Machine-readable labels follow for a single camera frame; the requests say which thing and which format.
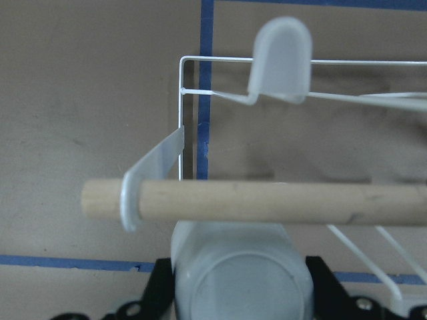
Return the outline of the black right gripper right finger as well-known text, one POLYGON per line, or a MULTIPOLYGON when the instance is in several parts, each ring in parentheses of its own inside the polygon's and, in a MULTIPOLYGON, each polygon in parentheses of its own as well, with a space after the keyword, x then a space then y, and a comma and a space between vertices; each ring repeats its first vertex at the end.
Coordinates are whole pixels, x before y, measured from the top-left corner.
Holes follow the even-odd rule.
POLYGON ((398 315, 367 296, 351 296, 319 256, 307 256, 306 266, 314 284, 314 319, 425 319, 426 305, 410 308, 398 315))

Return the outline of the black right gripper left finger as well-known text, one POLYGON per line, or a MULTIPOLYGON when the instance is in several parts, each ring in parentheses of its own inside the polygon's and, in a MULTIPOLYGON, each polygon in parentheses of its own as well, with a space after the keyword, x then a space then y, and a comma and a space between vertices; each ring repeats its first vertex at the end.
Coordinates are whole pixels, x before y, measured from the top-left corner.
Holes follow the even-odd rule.
POLYGON ((171 319, 175 277, 171 259, 157 259, 140 299, 128 301, 101 319, 171 319))

